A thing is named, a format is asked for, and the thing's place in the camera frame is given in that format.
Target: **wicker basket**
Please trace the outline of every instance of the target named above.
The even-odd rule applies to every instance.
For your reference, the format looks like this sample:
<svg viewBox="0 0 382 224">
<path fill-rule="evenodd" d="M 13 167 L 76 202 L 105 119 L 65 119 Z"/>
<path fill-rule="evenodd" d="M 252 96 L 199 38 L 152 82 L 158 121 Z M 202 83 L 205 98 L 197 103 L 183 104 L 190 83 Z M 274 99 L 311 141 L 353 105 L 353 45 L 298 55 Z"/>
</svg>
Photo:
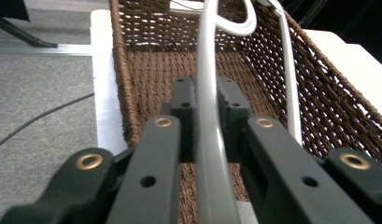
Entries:
<svg viewBox="0 0 382 224">
<path fill-rule="evenodd" d="M 242 1 L 220 1 L 219 14 L 245 19 Z M 169 102 L 174 81 L 195 74 L 198 16 L 170 12 L 170 1 L 110 0 L 114 60 L 125 139 L 137 143 L 145 121 Z M 287 122 L 284 68 L 278 20 L 254 3 L 258 28 L 235 37 L 217 31 L 217 69 L 236 81 L 255 114 Z M 298 80 L 304 148 L 325 157 L 331 148 L 351 147 L 382 162 L 382 116 L 365 100 L 287 15 Z M 237 200 L 247 193 L 230 164 Z M 182 165 L 179 222 L 196 220 L 194 166 Z"/>
</svg>

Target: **black stand leg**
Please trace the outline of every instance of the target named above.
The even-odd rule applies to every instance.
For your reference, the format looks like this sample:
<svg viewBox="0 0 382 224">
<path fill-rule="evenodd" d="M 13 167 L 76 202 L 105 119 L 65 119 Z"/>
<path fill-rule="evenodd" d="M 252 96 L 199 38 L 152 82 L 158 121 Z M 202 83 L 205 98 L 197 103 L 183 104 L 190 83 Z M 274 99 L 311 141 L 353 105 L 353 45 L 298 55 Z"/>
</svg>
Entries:
<svg viewBox="0 0 382 224">
<path fill-rule="evenodd" d="M 58 47 L 58 44 L 46 42 L 36 38 L 35 36 L 25 33 L 23 30 L 13 25 L 13 23 L 5 20 L 2 17 L 0 17 L 0 29 L 11 35 L 16 36 L 18 39 L 24 41 L 25 43 L 33 47 L 38 47 L 38 48 L 57 48 Z"/>
</svg>

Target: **gray carpet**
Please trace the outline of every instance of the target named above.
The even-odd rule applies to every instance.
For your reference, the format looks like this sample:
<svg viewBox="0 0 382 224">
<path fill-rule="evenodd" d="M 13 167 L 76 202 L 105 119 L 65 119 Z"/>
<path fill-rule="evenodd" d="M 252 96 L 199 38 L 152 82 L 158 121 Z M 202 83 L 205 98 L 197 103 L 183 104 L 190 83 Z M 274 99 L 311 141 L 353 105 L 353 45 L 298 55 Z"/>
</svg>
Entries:
<svg viewBox="0 0 382 224">
<path fill-rule="evenodd" d="M 43 40 L 90 44 L 90 12 L 29 9 L 29 14 L 31 24 L 13 22 Z M 2 31 L 0 43 L 23 45 Z M 38 114 L 91 92 L 91 57 L 0 54 L 0 140 Z M 96 144 L 94 99 L 89 98 L 40 119 L 0 146 L 0 218 L 10 206 L 35 201 L 72 153 Z"/>
</svg>

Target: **brown woven texture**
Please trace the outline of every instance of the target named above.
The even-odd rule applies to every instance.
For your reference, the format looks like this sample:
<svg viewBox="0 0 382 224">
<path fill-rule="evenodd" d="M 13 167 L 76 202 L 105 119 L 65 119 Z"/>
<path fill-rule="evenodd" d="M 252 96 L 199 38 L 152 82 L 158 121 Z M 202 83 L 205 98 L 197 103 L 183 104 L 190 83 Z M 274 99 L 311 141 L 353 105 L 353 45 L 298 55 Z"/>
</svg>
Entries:
<svg viewBox="0 0 382 224">
<path fill-rule="evenodd" d="M 195 74 L 198 17 L 171 13 L 167 0 L 110 0 L 113 55 L 124 117 L 124 136 L 138 142 L 146 120 L 170 102 L 174 81 Z M 220 1 L 219 14 L 245 19 L 242 1 Z M 255 114 L 287 123 L 283 56 L 273 10 L 254 3 L 258 28 L 234 37 L 217 31 L 217 72 L 236 81 Z M 298 80 L 304 148 L 325 157 L 331 148 L 351 147 L 382 162 L 382 116 L 318 50 L 287 15 Z M 230 164 L 236 199 L 247 193 Z M 180 223 L 196 222 L 195 167 L 182 165 Z"/>
</svg>

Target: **brass screw insert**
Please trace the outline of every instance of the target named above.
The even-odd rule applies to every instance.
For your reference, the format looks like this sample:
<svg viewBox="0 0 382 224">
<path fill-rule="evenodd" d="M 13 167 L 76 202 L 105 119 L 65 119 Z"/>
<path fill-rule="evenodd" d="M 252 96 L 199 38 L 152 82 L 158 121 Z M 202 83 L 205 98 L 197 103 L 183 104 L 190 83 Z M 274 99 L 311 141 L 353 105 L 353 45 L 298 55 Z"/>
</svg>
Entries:
<svg viewBox="0 0 382 224">
<path fill-rule="evenodd" d="M 269 119 L 257 119 L 257 124 L 263 128 L 272 128 L 273 122 Z"/>
<path fill-rule="evenodd" d="M 170 119 L 156 119 L 155 124 L 159 127 L 165 128 L 173 123 Z"/>
<path fill-rule="evenodd" d="M 354 169 L 368 170 L 371 167 L 371 164 L 368 161 L 357 155 L 345 153 L 342 154 L 339 158 L 344 164 Z"/>
<path fill-rule="evenodd" d="M 93 160 L 91 162 L 85 163 L 85 160 L 87 160 L 88 158 L 92 158 Z M 79 170 L 91 170 L 91 169 L 99 166 L 101 164 L 101 162 L 103 162 L 103 156 L 102 155 L 97 154 L 97 153 L 90 153 L 90 154 L 86 154 L 86 155 L 79 157 L 77 160 L 77 163 L 76 163 L 76 167 Z"/>
</svg>

